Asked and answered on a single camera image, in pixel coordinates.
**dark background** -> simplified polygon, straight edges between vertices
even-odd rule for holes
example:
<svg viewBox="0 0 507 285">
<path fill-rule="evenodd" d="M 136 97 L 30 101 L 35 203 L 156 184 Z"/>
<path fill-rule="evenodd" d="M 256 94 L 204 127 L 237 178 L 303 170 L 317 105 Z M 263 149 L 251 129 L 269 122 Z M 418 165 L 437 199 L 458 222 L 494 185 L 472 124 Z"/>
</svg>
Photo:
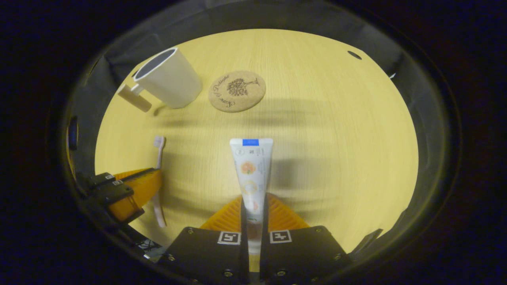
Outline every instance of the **dark background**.
<svg viewBox="0 0 507 285">
<path fill-rule="evenodd" d="M 505 79 L 501 1 L 344 2 L 419 45 L 441 69 L 463 135 L 456 189 L 430 228 L 370 274 L 390 283 L 500 283 L 505 194 L 500 147 Z M 167 3 L 3 4 L 5 164 L 3 278 L 9 283 L 162 281 L 101 238 L 55 175 L 53 120 L 88 60 Z"/>
</svg>

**white cup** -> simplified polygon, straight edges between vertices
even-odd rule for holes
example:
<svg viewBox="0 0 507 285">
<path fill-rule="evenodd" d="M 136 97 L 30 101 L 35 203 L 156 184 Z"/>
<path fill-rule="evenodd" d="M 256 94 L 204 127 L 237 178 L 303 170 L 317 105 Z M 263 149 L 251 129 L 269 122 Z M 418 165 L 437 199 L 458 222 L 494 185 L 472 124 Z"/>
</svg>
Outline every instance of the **white cup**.
<svg viewBox="0 0 507 285">
<path fill-rule="evenodd" d="M 155 55 L 136 72 L 134 81 L 134 87 L 124 84 L 118 94 L 144 112 L 151 104 L 139 96 L 142 90 L 174 109 L 190 104 L 202 90 L 201 79 L 177 47 Z"/>
</svg>

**mug handle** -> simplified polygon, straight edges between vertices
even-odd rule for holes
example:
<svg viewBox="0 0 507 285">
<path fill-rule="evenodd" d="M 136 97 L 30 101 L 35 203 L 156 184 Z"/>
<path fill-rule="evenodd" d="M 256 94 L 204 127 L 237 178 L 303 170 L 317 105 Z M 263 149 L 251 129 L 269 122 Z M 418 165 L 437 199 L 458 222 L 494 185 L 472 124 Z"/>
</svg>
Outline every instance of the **mug handle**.
<svg viewBox="0 0 507 285">
<path fill-rule="evenodd" d="M 144 88 L 142 88 L 139 84 L 136 84 L 133 88 L 128 87 L 126 84 L 122 84 L 120 89 L 118 89 L 118 95 L 139 108 L 141 111 L 148 112 L 148 110 L 152 107 L 152 104 L 143 97 L 139 96 L 139 93 L 141 93 L 142 90 L 144 90 Z"/>
</svg>

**tree design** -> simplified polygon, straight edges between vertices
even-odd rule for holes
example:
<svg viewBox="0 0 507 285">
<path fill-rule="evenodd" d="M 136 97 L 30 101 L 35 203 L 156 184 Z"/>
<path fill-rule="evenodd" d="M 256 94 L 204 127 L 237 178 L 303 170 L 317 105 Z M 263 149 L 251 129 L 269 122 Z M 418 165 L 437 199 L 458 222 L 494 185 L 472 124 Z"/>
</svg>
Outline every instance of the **tree design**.
<svg viewBox="0 0 507 285">
<path fill-rule="evenodd" d="M 229 84 L 227 84 L 227 91 L 232 96 L 248 95 L 248 91 L 246 90 L 248 84 L 257 84 L 260 86 L 259 82 L 257 81 L 257 78 L 255 79 L 255 81 L 251 82 L 245 82 L 243 78 L 238 78 L 234 79 Z"/>
</svg>

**cork coaster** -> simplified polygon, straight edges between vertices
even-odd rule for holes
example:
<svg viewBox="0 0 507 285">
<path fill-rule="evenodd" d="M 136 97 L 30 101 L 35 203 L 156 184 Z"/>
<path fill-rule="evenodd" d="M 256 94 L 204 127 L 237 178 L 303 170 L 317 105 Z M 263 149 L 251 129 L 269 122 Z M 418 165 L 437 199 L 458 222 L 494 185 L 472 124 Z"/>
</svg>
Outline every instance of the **cork coaster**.
<svg viewBox="0 0 507 285">
<path fill-rule="evenodd" d="M 220 76 L 209 89 L 209 101 L 224 112 L 240 112 L 259 103 L 266 93 L 264 79 L 241 70 Z"/>
</svg>

